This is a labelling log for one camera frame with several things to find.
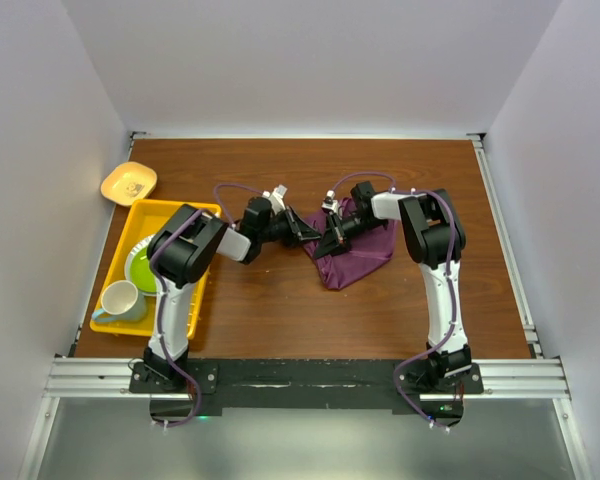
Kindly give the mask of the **purple cloth napkin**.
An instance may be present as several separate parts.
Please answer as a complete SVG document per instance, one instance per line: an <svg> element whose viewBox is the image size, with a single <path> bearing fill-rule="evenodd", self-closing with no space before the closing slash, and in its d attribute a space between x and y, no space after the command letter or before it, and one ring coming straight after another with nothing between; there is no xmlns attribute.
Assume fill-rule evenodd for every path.
<svg viewBox="0 0 600 480"><path fill-rule="evenodd" d="M387 264L394 253L397 222L389 220L386 227L380 226L355 237L351 249L341 255L327 255L314 259L318 242L303 246L315 265L318 275L329 290L342 290Z"/></svg>

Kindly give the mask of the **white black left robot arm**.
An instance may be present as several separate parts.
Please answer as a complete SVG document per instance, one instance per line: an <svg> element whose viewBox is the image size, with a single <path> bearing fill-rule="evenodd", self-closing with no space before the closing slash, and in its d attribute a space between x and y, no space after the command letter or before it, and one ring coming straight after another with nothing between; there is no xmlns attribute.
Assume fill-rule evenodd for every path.
<svg viewBox="0 0 600 480"><path fill-rule="evenodd" d="M165 392L193 382L187 372L190 301L215 255L247 265L265 243L296 247L320 237L293 208L267 196L251 198L235 226L204 209L179 207L148 246L157 287L154 329L143 353L150 381Z"/></svg>

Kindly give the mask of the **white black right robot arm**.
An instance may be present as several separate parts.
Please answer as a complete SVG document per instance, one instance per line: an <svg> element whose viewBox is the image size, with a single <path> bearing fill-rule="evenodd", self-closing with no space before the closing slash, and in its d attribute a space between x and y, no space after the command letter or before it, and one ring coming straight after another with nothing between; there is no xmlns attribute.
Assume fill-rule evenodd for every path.
<svg viewBox="0 0 600 480"><path fill-rule="evenodd" d="M466 234L448 192L444 189L376 190L369 181L350 192L354 209L346 214L336 206L335 192L323 201L324 231L315 245L316 261L357 255L354 242L400 222L406 248L423 276L429 328L426 350L397 367L397 373L421 371L424 384L449 392L472 366L464 332L459 295L459 271Z"/></svg>

